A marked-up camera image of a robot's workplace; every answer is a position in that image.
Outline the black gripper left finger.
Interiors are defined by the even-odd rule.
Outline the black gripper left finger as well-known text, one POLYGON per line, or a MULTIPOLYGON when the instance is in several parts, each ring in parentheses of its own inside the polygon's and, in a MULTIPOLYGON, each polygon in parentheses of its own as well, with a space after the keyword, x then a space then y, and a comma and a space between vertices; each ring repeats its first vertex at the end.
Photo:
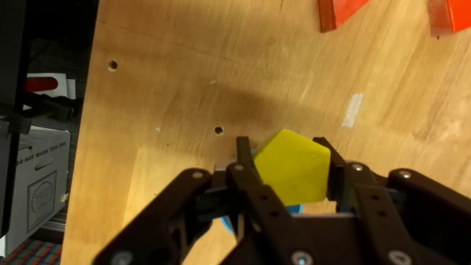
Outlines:
POLYGON ((308 238, 255 172, 250 142, 235 139, 223 170, 177 173, 92 259, 92 265, 179 265, 216 217, 232 222, 235 247, 220 265, 314 265, 308 238))

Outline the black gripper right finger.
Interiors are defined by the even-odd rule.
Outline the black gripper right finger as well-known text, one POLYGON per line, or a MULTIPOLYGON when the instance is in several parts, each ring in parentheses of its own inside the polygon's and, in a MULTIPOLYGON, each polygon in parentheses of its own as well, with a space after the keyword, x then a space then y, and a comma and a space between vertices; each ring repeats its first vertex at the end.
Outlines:
POLYGON ((471 265, 471 198, 417 170, 380 176, 332 151, 326 198, 319 265, 471 265))

